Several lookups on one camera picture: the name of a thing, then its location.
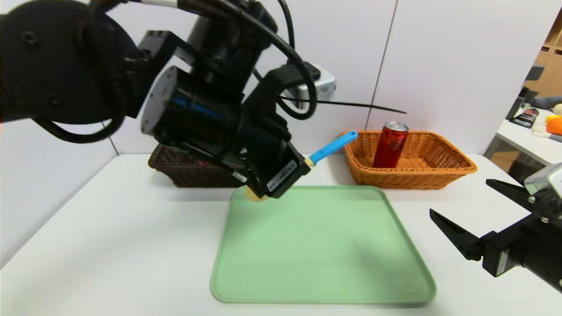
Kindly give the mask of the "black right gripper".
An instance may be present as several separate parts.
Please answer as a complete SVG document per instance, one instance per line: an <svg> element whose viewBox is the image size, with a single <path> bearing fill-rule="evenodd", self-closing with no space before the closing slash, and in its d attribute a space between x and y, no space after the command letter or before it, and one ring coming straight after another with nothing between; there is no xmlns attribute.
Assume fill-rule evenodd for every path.
<svg viewBox="0 0 562 316"><path fill-rule="evenodd" d="M486 185L528 210L528 216L500 232L480 238L433 209L429 216L466 260L483 259L484 270L499 277L514 267L522 267L561 292L561 214L548 218L540 211L549 206L535 200L524 187L487 179Z"/></svg>

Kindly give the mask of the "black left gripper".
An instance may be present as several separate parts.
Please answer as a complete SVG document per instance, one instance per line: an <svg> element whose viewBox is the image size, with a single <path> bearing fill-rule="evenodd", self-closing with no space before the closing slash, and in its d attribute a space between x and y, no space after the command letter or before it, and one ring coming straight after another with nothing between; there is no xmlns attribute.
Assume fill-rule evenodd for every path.
<svg viewBox="0 0 562 316"><path fill-rule="evenodd" d="M280 198L301 176L310 172L291 142L264 129L238 134L238 180L257 198Z"/></svg>

